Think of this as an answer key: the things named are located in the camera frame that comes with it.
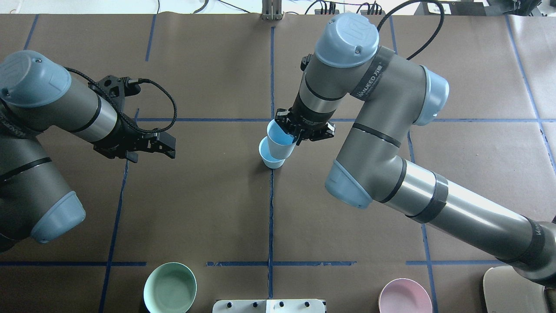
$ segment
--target white label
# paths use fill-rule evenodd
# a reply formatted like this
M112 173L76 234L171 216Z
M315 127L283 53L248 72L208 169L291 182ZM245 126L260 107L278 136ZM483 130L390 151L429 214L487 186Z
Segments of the white label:
M427 3L426 5L429 7L430 13L440 14L440 8L434 3ZM442 3L442 7L444 8L444 14L451 14L450 4Z

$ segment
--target white bracket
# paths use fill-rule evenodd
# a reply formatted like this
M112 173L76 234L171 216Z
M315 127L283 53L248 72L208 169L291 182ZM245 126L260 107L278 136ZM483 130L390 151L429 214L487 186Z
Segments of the white bracket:
M326 313L318 299L219 300L212 313Z
M262 0L261 19L282 19L282 0Z

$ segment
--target cup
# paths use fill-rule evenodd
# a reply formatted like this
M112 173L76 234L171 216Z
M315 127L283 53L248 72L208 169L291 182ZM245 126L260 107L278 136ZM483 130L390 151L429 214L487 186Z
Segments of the cup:
M150 313L185 313L197 295L197 281L185 265L171 262L158 266L143 289Z
M429 294L419 283L398 278L387 283L379 296L380 313L433 313Z
M286 134L275 120L271 120L266 127L269 137L269 150L273 158L287 159L295 148L294 137Z
M276 159L272 157L269 150L269 138L264 137L259 143L259 154L261 155L262 161L268 168L277 169L282 166L285 159Z

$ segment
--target stacked cups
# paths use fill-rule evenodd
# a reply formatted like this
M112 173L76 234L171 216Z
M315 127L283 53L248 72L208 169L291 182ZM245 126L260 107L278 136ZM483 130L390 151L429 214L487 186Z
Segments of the stacked cups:
M294 150L294 137L286 134L275 120L266 127L266 135L259 143L259 154L267 167L279 168Z

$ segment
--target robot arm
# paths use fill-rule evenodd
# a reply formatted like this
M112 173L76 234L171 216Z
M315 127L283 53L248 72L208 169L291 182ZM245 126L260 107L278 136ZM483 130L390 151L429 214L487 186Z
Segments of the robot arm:
M358 14L332 18L315 56L293 107L278 109L275 120L299 144L312 140L307 133L333 135L328 120L347 93L365 102L325 183L334 197L358 208L375 199L556 287L555 224L516 214L397 155L411 125L426 125L444 106L444 78L378 46L376 28Z
M138 94L140 82L107 76L87 87L29 50L0 64L0 252L29 236L48 242L85 218L75 192L35 138L50 126L112 159L137 162L135 151L175 157L174 137L141 130L121 112L123 98Z

